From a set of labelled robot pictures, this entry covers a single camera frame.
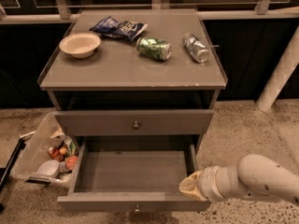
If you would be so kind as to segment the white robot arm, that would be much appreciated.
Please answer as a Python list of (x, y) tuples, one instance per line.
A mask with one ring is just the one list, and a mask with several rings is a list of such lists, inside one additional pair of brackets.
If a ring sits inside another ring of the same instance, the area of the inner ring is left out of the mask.
[(299, 206), (299, 176), (262, 155), (250, 154), (233, 166), (212, 166), (183, 179), (179, 191), (199, 202), (279, 202)]

